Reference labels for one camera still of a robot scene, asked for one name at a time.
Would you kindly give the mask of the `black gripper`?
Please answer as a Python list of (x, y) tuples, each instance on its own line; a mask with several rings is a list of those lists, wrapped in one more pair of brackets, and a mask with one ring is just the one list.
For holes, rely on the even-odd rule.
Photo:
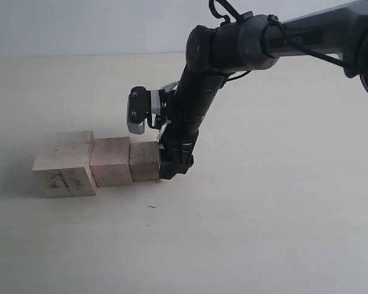
[(159, 178), (170, 180), (177, 174), (186, 174), (194, 164), (193, 151), (199, 127), (205, 115), (181, 120), (167, 116), (171, 121), (163, 133), (159, 132)]

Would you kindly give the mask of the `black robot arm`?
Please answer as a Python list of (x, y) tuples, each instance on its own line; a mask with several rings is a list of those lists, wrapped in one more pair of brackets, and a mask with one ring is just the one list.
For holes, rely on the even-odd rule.
[(195, 27), (186, 42), (179, 81), (166, 86), (166, 122), (160, 132), (159, 176), (185, 174), (194, 163), (200, 125), (217, 92), (247, 74), (267, 70), (282, 57), (311, 56), (359, 77), (368, 93), (368, 1), (346, 4), (282, 22), (277, 16), (232, 15), (217, 28)]

